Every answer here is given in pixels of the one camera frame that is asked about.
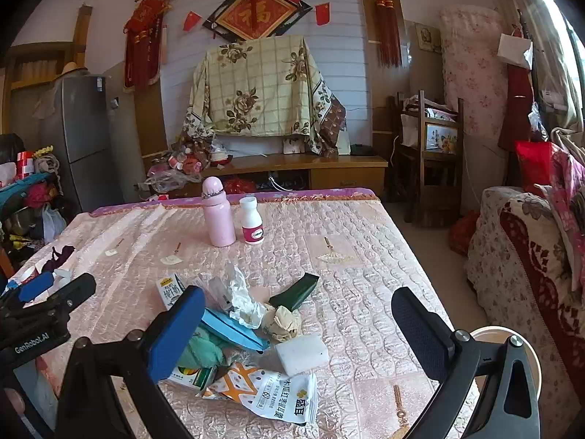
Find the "blue snack packet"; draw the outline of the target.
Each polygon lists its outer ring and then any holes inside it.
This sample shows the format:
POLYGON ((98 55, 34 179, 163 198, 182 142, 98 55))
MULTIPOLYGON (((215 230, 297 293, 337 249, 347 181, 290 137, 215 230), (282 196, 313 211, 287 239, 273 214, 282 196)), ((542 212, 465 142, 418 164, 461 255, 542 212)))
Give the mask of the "blue snack packet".
POLYGON ((221 311, 206 308, 201 323, 215 336, 240 348, 263 353, 270 347, 268 340, 221 311))

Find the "white plastic wrapper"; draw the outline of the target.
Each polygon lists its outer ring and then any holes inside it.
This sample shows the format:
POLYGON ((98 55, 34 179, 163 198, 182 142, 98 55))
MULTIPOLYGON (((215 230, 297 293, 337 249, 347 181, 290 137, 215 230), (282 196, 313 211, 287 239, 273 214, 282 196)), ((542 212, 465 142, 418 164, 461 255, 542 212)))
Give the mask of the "white plastic wrapper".
POLYGON ((203 289, 208 308, 252 330, 264 328, 267 315, 273 313, 273 307, 268 306, 270 288, 249 286, 245 274, 232 262, 226 264, 222 275, 199 273, 188 285, 203 289))

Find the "white round trash bin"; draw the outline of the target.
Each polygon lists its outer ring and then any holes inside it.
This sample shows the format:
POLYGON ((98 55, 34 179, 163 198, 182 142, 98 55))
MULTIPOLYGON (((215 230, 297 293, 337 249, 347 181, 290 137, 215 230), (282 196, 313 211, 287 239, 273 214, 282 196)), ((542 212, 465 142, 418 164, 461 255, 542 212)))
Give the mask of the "white round trash bin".
POLYGON ((512 353, 514 359, 523 361, 525 371, 532 380, 535 397, 540 398, 543 380, 541 364, 535 347, 527 338, 511 328, 497 325, 480 327, 472 331, 471 336, 477 342, 503 345, 506 353, 512 353))

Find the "small milk carton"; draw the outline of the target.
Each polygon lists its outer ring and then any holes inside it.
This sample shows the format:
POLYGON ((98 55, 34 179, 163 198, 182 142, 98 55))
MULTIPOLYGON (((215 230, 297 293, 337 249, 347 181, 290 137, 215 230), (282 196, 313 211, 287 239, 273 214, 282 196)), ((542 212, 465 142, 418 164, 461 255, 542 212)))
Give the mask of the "small milk carton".
POLYGON ((172 274, 169 277, 159 279, 156 282, 156 290, 165 309, 170 310, 184 293, 185 287, 177 274, 172 274))

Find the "teal green wrapper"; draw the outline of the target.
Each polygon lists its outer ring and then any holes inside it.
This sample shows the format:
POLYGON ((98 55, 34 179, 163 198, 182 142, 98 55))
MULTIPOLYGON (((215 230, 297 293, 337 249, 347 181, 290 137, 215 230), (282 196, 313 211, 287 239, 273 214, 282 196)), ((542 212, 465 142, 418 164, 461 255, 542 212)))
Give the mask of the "teal green wrapper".
POLYGON ((177 360, 177 367, 184 369, 202 369, 218 366, 227 366, 228 362, 223 350, 229 344, 209 332, 203 327, 198 327, 185 346, 177 360))

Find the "green white carton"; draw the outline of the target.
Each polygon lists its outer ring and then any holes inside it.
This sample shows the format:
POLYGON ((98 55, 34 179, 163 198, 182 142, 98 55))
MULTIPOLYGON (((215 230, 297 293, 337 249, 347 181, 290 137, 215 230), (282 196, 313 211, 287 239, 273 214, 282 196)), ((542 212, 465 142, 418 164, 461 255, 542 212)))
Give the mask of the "green white carton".
POLYGON ((187 387, 196 393, 204 394, 205 390, 214 382, 217 368, 188 369, 175 367, 167 378, 170 382, 187 387))

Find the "crumpled beige paper ball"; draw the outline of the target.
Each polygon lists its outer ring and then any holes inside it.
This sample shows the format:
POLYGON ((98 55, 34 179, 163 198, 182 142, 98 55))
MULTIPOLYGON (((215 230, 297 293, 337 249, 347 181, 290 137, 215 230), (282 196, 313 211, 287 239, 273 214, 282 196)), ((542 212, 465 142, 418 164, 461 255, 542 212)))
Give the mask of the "crumpled beige paper ball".
POLYGON ((301 331, 301 315, 297 310, 290 312, 283 306, 273 308, 268 304, 265 308, 261 328, 273 340, 283 343, 298 336, 301 331))

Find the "pink water bottle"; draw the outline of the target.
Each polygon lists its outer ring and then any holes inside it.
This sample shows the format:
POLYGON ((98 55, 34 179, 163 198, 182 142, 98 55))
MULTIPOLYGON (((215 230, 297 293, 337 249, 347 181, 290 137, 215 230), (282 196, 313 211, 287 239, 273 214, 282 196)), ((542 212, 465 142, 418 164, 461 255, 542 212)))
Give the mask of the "pink water bottle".
POLYGON ((216 176, 207 177, 202 183, 203 214, 210 242, 223 248, 236 241, 230 202, 222 181, 216 176))

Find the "dark green wrapper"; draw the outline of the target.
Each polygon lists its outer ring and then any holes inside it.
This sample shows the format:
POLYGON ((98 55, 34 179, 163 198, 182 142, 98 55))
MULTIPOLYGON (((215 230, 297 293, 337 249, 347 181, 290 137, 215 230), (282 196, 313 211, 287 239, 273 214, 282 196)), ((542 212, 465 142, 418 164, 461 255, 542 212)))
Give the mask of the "dark green wrapper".
POLYGON ((301 279, 291 285, 288 289, 272 296, 269 304, 273 308, 285 307, 290 312, 297 310, 302 302, 312 294, 319 281, 319 276, 305 273, 301 279))

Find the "white pill bottle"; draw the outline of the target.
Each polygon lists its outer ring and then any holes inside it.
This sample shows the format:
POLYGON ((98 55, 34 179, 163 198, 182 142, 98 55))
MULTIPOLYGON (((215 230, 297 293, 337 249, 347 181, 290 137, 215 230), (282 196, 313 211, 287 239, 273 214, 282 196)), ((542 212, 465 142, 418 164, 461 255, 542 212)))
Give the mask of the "white pill bottle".
POLYGON ((240 199, 240 217, 244 241, 255 245, 264 240, 264 224, 258 211, 258 200, 255 196, 240 199))

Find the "pink quilted table cover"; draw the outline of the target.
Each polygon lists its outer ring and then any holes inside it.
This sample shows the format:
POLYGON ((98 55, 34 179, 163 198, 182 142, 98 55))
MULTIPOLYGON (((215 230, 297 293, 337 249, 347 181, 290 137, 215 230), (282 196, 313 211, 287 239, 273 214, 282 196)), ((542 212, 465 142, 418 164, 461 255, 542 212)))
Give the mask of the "pink quilted table cover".
POLYGON ((378 197, 334 189, 258 197, 264 237, 210 243, 200 199, 124 205, 79 214, 15 274, 23 282, 64 248, 60 274, 88 273, 95 294, 68 324, 96 343, 146 328, 180 288, 197 285, 209 307, 272 345, 319 339, 327 360, 312 371, 315 420, 265 419, 235 402, 227 383, 203 393, 197 369, 177 369, 162 390, 196 438, 401 438, 438 384, 423 372, 390 301, 409 288, 430 311, 444 307, 378 197))

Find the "white foam block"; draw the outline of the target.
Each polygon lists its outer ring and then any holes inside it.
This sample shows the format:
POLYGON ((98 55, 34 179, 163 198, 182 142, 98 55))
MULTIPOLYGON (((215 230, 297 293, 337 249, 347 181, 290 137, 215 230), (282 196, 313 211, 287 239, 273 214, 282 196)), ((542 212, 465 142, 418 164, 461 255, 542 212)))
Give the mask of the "white foam block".
POLYGON ((329 362, 329 352, 321 337, 302 335, 275 345, 277 356, 288 376, 323 367, 329 362))

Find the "sofa with floral cover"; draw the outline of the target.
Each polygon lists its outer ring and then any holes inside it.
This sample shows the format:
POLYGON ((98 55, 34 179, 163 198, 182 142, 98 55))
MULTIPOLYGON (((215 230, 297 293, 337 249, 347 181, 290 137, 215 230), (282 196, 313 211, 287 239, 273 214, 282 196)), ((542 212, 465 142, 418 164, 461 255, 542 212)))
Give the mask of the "sofa with floral cover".
POLYGON ((559 438, 584 410, 584 306, 549 204, 514 187, 482 194, 466 263, 494 325, 523 335, 542 371, 541 434, 559 438))

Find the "orange white printed bag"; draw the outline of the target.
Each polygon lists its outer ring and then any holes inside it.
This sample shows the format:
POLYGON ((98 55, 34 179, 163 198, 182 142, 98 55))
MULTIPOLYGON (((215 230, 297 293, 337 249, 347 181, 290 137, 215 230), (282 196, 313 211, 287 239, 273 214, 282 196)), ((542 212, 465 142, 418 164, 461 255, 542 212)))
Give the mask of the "orange white printed bag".
POLYGON ((265 419, 303 425, 316 422, 315 374, 287 376, 256 366, 234 363, 203 393, 208 399, 228 399, 265 419))

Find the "wooden tv cabinet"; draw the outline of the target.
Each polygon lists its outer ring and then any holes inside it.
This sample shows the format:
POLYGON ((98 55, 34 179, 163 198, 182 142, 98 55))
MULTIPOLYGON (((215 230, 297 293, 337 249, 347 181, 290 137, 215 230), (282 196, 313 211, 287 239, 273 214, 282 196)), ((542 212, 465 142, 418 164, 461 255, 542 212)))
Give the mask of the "wooden tv cabinet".
POLYGON ((200 175, 252 180, 259 191, 323 190, 363 187, 377 196, 384 192, 389 163, 378 155, 247 155, 227 165, 210 166, 200 175))

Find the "grey refrigerator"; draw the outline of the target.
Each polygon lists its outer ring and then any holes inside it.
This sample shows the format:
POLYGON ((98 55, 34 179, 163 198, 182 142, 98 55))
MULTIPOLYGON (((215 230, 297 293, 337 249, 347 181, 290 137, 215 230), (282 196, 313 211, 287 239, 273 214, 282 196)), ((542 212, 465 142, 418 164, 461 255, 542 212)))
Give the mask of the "grey refrigerator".
POLYGON ((64 198, 73 210, 91 212, 124 201, 111 150, 106 84, 81 68, 57 78, 43 98, 41 144, 60 162, 64 198))

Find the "wooden shelf chair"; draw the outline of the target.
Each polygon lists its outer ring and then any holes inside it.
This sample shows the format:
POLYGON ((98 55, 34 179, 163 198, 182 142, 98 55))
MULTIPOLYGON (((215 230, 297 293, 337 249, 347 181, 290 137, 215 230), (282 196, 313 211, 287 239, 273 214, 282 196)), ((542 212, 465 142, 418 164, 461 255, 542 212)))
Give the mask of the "wooden shelf chair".
POLYGON ((404 221, 446 228, 460 214, 463 170, 463 101, 450 109, 424 90, 392 100, 397 124, 390 167, 404 221))

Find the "red cushion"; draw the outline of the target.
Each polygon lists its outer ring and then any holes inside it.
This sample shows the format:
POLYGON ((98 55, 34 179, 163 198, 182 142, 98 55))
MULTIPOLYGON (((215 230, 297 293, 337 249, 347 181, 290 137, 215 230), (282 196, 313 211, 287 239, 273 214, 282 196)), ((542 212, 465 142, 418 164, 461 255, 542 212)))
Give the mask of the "red cushion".
POLYGON ((542 197, 539 186, 550 184, 551 159, 557 151, 552 142, 516 141, 523 190, 542 197))

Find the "pink polka dot blanket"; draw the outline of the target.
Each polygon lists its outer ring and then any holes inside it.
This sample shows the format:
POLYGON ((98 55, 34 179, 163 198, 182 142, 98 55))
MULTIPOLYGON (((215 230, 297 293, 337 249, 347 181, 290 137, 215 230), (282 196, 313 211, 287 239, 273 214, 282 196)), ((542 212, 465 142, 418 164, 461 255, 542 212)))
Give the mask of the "pink polka dot blanket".
POLYGON ((550 158, 549 181, 535 183, 553 212, 560 230, 571 270, 571 291, 584 291, 584 216, 573 206, 584 193, 584 165, 570 153, 554 149, 550 158))

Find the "floral cloth covered television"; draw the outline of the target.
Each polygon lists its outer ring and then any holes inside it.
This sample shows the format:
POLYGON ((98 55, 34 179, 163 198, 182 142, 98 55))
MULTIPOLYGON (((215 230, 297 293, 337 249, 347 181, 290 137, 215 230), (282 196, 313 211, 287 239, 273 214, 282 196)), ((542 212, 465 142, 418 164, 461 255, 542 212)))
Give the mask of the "floral cloth covered television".
POLYGON ((303 36, 217 46, 195 67, 181 138, 298 137, 322 157, 351 153, 346 109, 303 36))

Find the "pink floral covered mattress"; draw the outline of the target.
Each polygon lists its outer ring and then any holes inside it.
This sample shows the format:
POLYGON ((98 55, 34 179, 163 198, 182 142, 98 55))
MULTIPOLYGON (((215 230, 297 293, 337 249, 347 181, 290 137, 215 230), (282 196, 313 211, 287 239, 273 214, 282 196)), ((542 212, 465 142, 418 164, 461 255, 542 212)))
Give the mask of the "pink floral covered mattress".
POLYGON ((496 145, 507 105, 507 66, 498 58, 503 18, 495 10, 451 5, 440 11, 445 102, 464 101, 464 131, 496 145))

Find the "left red chinese knot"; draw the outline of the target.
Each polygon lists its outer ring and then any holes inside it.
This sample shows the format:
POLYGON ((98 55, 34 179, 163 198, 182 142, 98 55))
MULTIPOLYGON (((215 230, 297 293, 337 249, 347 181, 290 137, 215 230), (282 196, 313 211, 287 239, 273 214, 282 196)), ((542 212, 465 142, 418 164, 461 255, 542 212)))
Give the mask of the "left red chinese knot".
POLYGON ((124 88, 142 91, 160 76, 165 0, 141 0, 124 26, 124 88))

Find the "red chinese knot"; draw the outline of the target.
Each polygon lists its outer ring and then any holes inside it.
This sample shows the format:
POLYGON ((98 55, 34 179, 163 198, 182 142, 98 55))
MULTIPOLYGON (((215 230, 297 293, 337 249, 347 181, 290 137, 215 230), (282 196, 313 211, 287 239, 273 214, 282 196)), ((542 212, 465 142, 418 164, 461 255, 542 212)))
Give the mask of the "red chinese knot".
POLYGON ((160 76, 165 0, 141 0, 124 26, 124 88, 142 91, 160 76))
POLYGON ((401 41, 397 24, 399 0, 375 0, 375 31, 381 67, 400 67, 401 41))

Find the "right red chinese knot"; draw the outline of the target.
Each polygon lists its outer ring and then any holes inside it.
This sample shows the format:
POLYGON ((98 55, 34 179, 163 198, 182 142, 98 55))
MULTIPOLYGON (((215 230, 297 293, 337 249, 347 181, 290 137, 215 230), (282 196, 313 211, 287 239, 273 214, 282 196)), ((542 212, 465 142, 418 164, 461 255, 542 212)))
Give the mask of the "right red chinese knot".
POLYGON ((400 67, 401 41, 397 24, 399 0, 375 0, 375 31, 381 67, 400 67))

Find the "red fu wall plaque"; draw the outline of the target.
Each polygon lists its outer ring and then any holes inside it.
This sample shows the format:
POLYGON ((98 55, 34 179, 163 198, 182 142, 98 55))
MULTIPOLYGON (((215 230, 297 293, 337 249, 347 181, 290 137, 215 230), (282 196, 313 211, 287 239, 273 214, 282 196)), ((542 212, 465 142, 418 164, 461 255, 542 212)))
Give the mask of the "red fu wall plaque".
POLYGON ((284 35, 311 10, 303 0, 224 0, 203 27, 239 43, 284 35))

